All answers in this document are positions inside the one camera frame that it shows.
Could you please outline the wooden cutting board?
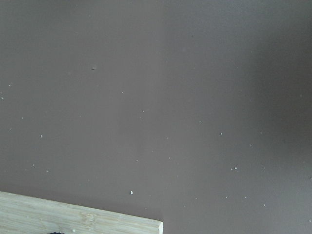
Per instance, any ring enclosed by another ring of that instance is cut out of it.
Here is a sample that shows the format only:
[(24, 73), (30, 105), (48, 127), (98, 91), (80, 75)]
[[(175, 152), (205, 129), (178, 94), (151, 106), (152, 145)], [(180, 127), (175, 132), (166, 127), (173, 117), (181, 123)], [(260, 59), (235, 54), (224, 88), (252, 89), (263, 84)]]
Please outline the wooden cutting board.
[(163, 222), (1, 192), (2, 234), (161, 234)]

